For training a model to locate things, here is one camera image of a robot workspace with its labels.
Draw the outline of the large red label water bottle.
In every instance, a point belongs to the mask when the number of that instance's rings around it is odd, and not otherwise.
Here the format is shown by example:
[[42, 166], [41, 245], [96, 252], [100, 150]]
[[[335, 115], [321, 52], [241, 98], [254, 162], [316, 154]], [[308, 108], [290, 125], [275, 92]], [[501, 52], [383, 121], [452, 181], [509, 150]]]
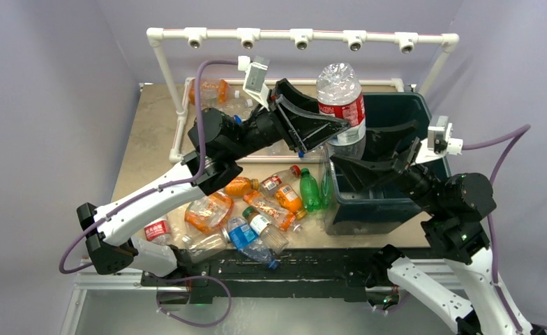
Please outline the large red label water bottle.
[[315, 84], [320, 114], [343, 119], [350, 127], [333, 136], [331, 154], [360, 159], [366, 147], [366, 111], [361, 83], [350, 64], [326, 66]]

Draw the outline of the green plastic bottle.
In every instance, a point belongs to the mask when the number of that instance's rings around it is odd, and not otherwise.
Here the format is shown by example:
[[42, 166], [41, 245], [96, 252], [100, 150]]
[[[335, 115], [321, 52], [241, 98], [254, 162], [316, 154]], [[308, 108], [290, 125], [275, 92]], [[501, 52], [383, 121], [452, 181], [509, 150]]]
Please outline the green plastic bottle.
[[307, 212], [317, 211], [322, 208], [317, 181], [308, 168], [301, 169], [299, 188]]

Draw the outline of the orange juice bottle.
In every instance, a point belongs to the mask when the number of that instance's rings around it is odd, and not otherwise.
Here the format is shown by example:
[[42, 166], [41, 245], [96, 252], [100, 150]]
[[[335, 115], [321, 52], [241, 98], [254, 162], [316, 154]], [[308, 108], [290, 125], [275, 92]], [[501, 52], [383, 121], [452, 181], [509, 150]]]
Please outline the orange juice bottle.
[[294, 214], [298, 220], [307, 215], [302, 199], [289, 184], [282, 185], [274, 193], [274, 198], [282, 208]]

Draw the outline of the small orange bottle amber cap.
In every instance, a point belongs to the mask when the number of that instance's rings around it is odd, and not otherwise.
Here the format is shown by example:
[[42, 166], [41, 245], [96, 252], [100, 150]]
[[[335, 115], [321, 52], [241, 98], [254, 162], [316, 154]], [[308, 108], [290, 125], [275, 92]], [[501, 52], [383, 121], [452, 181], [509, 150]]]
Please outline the small orange bottle amber cap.
[[247, 177], [235, 177], [223, 189], [223, 192], [234, 198], [243, 197], [250, 191], [256, 191], [260, 187], [258, 179], [249, 179]]

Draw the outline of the long orange white label bottle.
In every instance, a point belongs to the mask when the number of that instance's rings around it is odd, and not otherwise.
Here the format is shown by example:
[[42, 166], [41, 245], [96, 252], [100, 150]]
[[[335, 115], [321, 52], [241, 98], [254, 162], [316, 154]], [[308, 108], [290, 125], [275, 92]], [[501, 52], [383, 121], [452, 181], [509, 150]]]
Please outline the long orange white label bottle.
[[243, 197], [243, 201], [252, 207], [259, 210], [260, 213], [266, 214], [272, 219], [273, 224], [284, 232], [301, 232], [302, 226], [298, 223], [296, 216], [284, 209], [279, 204], [268, 200], [263, 194], [258, 191], [251, 190]]

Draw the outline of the green cap white label bottle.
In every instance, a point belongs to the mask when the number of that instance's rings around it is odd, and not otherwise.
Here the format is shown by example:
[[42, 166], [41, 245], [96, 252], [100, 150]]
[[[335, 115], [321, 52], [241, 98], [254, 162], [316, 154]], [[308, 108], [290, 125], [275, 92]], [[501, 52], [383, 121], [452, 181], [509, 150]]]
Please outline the green cap white label bottle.
[[242, 216], [247, 220], [249, 226], [257, 233], [258, 237], [275, 253], [282, 253], [288, 246], [289, 241], [282, 235], [280, 230], [264, 215], [254, 207], [246, 207]]

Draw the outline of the red cap red label bottle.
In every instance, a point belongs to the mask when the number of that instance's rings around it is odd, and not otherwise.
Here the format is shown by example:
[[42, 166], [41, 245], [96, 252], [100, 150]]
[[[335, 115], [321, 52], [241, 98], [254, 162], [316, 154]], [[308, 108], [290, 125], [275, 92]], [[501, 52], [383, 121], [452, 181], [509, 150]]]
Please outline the red cap red label bottle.
[[260, 191], [268, 196], [274, 193], [283, 185], [294, 183], [301, 175], [301, 169], [298, 165], [291, 165], [285, 170], [273, 173], [260, 182]]

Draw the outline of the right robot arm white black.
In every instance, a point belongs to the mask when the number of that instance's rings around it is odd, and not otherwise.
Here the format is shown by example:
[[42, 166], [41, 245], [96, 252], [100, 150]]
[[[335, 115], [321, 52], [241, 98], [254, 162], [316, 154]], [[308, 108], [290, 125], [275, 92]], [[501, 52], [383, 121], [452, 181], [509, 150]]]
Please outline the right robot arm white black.
[[420, 270], [395, 246], [386, 245], [370, 261], [368, 288], [397, 285], [418, 299], [455, 334], [543, 334], [514, 303], [497, 270], [496, 243], [481, 222], [496, 208], [493, 183], [480, 173], [439, 179], [427, 163], [458, 155], [463, 141], [452, 137], [446, 116], [432, 120], [424, 140], [414, 139], [402, 152], [399, 142], [414, 122], [370, 128], [372, 161], [333, 155], [331, 162], [361, 191], [393, 184], [430, 218], [421, 226], [433, 252], [452, 270], [465, 295], [459, 296]]

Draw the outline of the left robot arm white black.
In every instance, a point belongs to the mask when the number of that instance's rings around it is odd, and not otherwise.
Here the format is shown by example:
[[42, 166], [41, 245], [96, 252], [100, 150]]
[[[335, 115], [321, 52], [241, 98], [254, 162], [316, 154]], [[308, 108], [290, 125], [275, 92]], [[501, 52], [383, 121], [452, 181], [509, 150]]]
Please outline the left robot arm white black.
[[317, 101], [288, 80], [277, 81], [245, 121], [209, 107], [200, 112], [188, 136], [194, 149], [159, 178], [120, 200], [85, 203], [77, 216], [91, 263], [100, 275], [127, 267], [148, 271], [178, 285], [186, 267], [175, 253], [135, 238], [150, 222], [176, 208], [211, 195], [240, 175], [238, 160], [276, 142], [309, 152], [348, 129], [348, 122], [320, 113]]

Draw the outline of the dark green plastic bin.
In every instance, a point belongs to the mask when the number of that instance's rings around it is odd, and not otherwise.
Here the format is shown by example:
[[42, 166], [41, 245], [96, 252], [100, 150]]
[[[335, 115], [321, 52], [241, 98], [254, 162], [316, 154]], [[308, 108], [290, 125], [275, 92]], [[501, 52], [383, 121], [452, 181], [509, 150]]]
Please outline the dark green plastic bin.
[[[403, 151], [415, 137], [424, 139], [430, 123], [428, 106], [420, 94], [365, 93], [366, 125], [369, 128], [399, 126], [418, 122], [417, 129], [400, 141], [397, 151]], [[344, 174], [324, 153], [322, 180], [328, 183], [329, 206], [324, 215], [324, 231], [328, 235], [384, 235], [421, 212], [411, 199], [392, 183], [361, 191], [354, 189]]]

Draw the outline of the clear bottle white cap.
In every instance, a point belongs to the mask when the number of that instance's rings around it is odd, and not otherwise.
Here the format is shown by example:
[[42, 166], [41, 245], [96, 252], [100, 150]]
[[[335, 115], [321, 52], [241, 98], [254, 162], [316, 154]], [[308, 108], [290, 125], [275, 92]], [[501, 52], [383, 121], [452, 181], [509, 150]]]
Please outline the clear bottle white cap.
[[256, 105], [257, 103], [251, 97], [245, 96], [241, 91], [233, 89], [225, 96], [223, 102], [216, 102], [213, 107], [235, 119], [244, 121], [249, 118]]

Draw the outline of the orange label bottle far corner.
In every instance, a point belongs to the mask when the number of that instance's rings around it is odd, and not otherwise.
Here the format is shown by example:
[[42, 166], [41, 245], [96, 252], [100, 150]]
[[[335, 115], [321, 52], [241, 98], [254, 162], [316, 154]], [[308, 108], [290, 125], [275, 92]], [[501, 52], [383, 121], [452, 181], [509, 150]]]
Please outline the orange label bottle far corner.
[[233, 88], [222, 79], [201, 79], [199, 93], [202, 108], [221, 105], [236, 97]]

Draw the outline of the large orange label crushed bottle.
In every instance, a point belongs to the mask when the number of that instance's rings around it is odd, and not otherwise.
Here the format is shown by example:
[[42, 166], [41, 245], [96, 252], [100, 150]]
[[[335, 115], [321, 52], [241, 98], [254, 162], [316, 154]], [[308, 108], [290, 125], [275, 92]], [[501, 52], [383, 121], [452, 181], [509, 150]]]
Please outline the large orange label crushed bottle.
[[234, 200], [221, 191], [192, 201], [185, 210], [184, 220], [201, 233], [208, 234], [224, 225], [232, 213]]

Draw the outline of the blue label water bottle front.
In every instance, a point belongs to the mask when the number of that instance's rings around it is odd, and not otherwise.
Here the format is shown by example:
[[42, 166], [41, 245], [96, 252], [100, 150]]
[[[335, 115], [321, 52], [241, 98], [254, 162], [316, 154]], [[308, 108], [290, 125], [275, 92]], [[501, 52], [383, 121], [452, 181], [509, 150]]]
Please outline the blue label water bottle front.
[[273, 252], [250, 227], [246, 219], [239, 216], [230, 218], [226, 230], [230, 241], [238, 252], [269, 269], [278, 267], [279, 262]]

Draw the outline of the clear crushed bottle front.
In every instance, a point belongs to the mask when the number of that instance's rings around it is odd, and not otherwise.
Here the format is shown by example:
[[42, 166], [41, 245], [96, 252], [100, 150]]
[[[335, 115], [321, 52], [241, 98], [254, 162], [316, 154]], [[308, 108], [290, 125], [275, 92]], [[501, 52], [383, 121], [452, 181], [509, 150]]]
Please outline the clear crushed bottle front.
[[192, 263], [199, 263], [224, 251], [230, 238], [222, 230], [216, 230], [211, 234], [198, 234], [189, 236], [185, 234], [181, 238], [188, 258]]

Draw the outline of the clear bottle red cap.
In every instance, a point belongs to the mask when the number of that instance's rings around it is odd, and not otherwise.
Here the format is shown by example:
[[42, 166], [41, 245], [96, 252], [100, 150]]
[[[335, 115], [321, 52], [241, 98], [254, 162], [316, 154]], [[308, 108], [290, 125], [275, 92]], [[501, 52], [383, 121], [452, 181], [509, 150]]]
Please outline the clear bottle red cap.
[[161, 216], [145, 225], [144, 236], [151, 243], [169, 245], [172, 241], [172, 232], [167, 216]]

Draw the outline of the white PVC pipe frame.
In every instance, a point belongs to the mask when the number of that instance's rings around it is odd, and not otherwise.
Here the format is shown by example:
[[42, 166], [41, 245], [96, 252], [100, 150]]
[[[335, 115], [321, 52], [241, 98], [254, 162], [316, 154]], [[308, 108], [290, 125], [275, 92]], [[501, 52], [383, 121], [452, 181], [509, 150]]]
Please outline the white PVC pipe frame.
[[[170, 39], [182, 39], [188, 42], [193, 49], [199, 49], [203, 42], [213, 39], [238, 40], [241, 46], [247, 50], [255, 47], [256, 42], [261, 40], [290, 40], [298, 50], [305, 50], [313, 40], [329, 40], [347, 43], [351, 51], [359, 51], [365, 43], [393, 43], [403, 54], [411, 53], [417, 45], [435, 44], [442, 48], [441, 55], [437, 58], [431, 70], [418, 90], [420, 94], [425, 94], [441, 71], [449, 55], [456, 49], [460, 37], [456, 33], [443, 33], [440, 35], [424, 35], [413, 32], [394, 32], [378, 33], [367, 32], [365, 30], [343, 30], [343, 31], [321, 31], [313, 29], [289, 29], [289, 30], [271, 30], [258, 28], [236, 28], [236, 29], [208, 29], [206, 27], [186, 27], [183, 29], [164, 29], [151, 27], [146, 32], [150, 46], [152, 47], [161, 72], [165, 79], [167, 88], [171, 95], [177, 114], [177, 127], [169, 153], [169, 161], [178, 163], [183, 158], [182, 143], [183, 130], [188, 120], [188, 105], [190, 99], [181, 97], [177, 91], [175, 81], [172, 77], [172, 71], [168, 64], [163, 50], [163, 41]], [[274, 84], [274, 79], [263, 79], [260, 91], [246, 90], [244, 80], [249, 78], [249, 57], [239, 56], [240, 65], [238, 70], [245, 73], [243, 80], [231, 79], [231, 84], [243, 83], [243, 90], [258, 102], [265, 102], [266, 84]], [[365, 86], [392, 86], [397, 92], [404, 92], [404, 84], [400, 78], [391, 78], [390, 80], [360, 80]], [[300, 158], [296, 156], [265, 156], [253, 155], [248, 158], [242, 158], [240, 163], [319, 163], [322, 156], [311, 156]]]

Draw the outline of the black table front rail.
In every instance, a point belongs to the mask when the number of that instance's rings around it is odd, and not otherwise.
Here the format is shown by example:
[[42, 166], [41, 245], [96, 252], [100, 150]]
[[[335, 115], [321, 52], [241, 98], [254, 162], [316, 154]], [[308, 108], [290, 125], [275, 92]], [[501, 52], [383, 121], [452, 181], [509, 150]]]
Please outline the black table front rail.
[[227, 249], [197, 264], [185, 251], [176, 270], [161, 278], [144, 271], [141, 284], [150, 288], [182, 288], [192, 304], [210, 304], [225, 297], [317, 298], [364, 302], [368, 299], [366, 280], [377, 248], [290, 248], [278, 256], [278, 267], [247, 258]]

